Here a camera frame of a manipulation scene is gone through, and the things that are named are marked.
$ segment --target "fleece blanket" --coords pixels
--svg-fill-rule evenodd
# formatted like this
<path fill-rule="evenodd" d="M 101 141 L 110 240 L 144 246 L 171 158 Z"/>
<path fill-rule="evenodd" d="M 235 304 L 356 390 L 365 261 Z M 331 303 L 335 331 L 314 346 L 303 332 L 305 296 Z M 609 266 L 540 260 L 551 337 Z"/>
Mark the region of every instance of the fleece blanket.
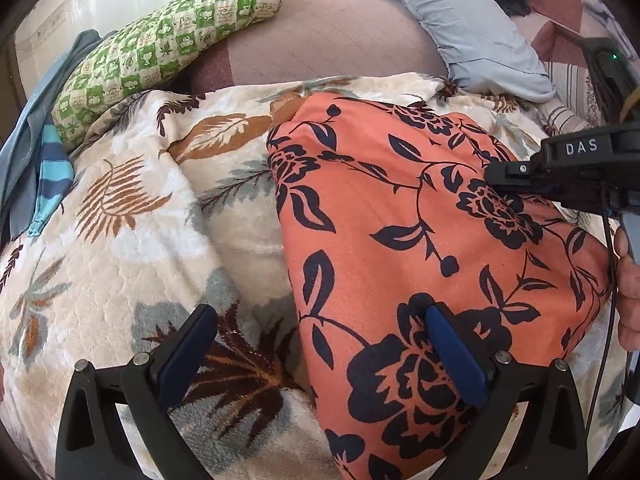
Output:
<path fill-rule="evenodd" d="M 0 419 L 43 478 L 54 476 L 74 362 L 124 364 L 155 348 L 199 303 L 218 311 L 219 335 L 171 414 L 198 459 L 217 479 L 299 479 L 310 471 L 340 478 L 315 418 L 267 166 L 268 129 L 290 119 L 291 93 L 316 91 L 460 112 L 518 158 L 545 136 L 514 100 L 457 94 L 415 73 L 202 96 L 150 91 L 108 110 L 72 155 L 76 180 L 42 234 L 16 240 L 0 257 Z M 604 239 L 602 224 L 586 227 Z M 569 357 L 584 409 L 607 316 L 604 308 Z M 592 461 L 625 413 L 624 362 L 614 341 Z M 506 458 L 523 412 L 514 412 L 488 475 Z M 160 478 L 126 409 L 121 418 L 143 472 Z"/>

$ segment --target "light blue pillow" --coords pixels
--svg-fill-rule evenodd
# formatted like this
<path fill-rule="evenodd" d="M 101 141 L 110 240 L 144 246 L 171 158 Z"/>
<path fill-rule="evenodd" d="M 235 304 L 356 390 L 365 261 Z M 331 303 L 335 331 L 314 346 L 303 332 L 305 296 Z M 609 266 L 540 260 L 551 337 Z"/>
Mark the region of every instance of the light blue pillow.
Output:
<path fill-rule="evenodd" d="M 472 93 L 549 101 L 538 54 L 493 0 L 402 0 L 433 38 L 453 81 Z"/>

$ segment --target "teal fabric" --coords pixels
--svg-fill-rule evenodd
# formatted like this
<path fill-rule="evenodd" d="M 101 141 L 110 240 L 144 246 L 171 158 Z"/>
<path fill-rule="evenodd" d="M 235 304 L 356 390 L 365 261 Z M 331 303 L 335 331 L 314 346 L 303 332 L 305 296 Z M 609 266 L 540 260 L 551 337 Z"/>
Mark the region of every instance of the teal fabric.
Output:
<path fill-rule="evenodd" d="M 0 245 L 17 238 L 31 224 L 38 195 L 42 129 L 52 122 L 51 107 L 69 75 L 101 42 L 95 30 L 78 34 L 42 77 L 0 150 Z"/>
<path fill-rule="evenodd" d="M 74 182 L 74 167 L 53 124 L 42 129 L 40 182 L 28 236 L 38 236 Z"/>

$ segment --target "gray cloth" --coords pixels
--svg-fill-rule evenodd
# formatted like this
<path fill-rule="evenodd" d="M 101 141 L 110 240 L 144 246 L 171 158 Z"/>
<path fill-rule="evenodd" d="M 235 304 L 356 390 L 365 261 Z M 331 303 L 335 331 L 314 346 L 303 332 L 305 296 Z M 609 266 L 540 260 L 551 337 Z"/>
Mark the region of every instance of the gray cloth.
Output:
<path fill-rule="evenodd" d="M 629 41 L 625 31 L 620 27 L 618 20 L 613 17 L 613 14 L 609 9 L 607 9 L 605 4 L 600 0 L 584 0 L 582 4 L 584 5 L 584 8 L 591 13 L 594 19 L 609 31 L 611 37 L 616 41 L 620 48 L 620 52 L 622 52 L 629 61 L 635 61 L 638 59 L 638 53 L 636 53 L 634 46 Z"/>
<path fill-rule="evenodd" d="M 0 150 L 0 228 L 9 222 L 12 240 L 31 223 L 38 187 L 40 136 L 45 122 L 50 120 L 51 107 L 73 70 L 101 42 L 95 30 L 78 34 L 69 50 L 40 80 Z"/>

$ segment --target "orange floral pillow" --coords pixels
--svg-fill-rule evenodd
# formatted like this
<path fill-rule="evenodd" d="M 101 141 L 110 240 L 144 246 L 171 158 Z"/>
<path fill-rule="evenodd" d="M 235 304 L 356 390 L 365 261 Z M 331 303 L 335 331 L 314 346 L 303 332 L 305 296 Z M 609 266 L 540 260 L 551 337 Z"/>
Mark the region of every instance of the orange floral pillow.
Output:
<path fill-rule="evenodd" d="M 463 114 L 318 93 L 268 137 L 318 420 L 347 479 L 408 478 L 473 417 L 424 330 L 444 302 L 539 365 L 583 338 L 607 251 L 545 200 L 484 181 L 511 153 Z"/>

